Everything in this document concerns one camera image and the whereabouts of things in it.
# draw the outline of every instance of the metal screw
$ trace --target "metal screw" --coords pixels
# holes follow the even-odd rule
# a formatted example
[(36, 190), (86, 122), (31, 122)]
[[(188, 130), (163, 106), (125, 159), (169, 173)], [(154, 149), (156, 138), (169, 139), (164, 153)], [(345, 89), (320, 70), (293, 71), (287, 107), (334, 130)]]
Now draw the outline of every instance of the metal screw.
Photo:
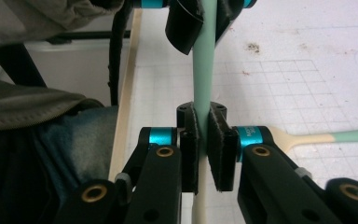
[(160, 157), (170, 157), (173, 155), (173, 149), (170, 147), (161, 147), (157, 149), (157, 155)]
[(102, 184), (97, 184), (90, 186), (86, 190), (84, 190), (81, 195), (81, 199), (85, 203), (95, 203), (100, 201), (106, 195), (106, 193), (106, 186)]
[(254, 148), (252, 148), (252, 151), (257, 156), (269, 156), (269, 154), (270, 154), (269, 150), (264, 147), (254, 147)]
[(352, 198), (355, 201), (358, 201), (358, 187), (357, 186), (352, 185), (352, 184), (341, 184), (339, 186), (339, 189), (347, 197)]

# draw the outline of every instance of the denim leg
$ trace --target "denim leg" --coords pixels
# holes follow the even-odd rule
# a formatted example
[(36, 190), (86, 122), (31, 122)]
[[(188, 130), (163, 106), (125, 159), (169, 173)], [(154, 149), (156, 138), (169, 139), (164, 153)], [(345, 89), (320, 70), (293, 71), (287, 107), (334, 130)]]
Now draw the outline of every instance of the denim leg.
[(88, 180), (107, 179), (117, 106), (62, 116), (34, 128), (34, 144), (61, 200)]

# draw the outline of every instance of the stain on mat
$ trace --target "stain on mat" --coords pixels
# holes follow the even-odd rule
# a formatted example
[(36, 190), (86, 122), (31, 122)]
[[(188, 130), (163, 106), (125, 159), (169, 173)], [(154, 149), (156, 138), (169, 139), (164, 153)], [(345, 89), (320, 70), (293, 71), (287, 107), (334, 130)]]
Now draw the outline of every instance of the stain on mat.
[(248, 44), (247, 50), (253, 51), (254, 53), (260, 53), (260, 46), (256, 43)]

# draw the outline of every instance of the light green rod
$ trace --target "light green rod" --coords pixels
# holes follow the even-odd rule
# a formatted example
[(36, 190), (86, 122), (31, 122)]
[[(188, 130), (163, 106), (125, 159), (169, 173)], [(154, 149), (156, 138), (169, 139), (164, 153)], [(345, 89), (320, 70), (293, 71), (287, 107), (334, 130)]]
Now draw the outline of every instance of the light green rod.
[(205, 224), (206, 172), (208, 160), (206, 142), (208, 115), (211, 107), (213, 57), (216, 34), (216, 0), (201, 0), (204, 23), (193, 48), (194, 108), (200, 128), (199, 194), (193, 203), (193, 224)]
[(336, 142), (358, 142), (358, 130), (342, 133), (331, 133)]

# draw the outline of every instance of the gray fabric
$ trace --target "gray fabric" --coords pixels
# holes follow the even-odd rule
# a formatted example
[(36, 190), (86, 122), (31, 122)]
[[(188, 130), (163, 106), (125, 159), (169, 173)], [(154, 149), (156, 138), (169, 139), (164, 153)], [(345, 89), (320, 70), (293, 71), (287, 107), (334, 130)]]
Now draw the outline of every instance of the gray fabric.
[(102, 105), (80, 94), (15, 86), (0, 81), (0, 131), (45, 122), (63, 115), (75, 106), (91, 108)]
[(0, 0), (0, 46), (82, 27), (99, 16), (117, 12), (123, 4), (123, 0), (112, 2), (112, 8), (105, 9), (90, 0)]

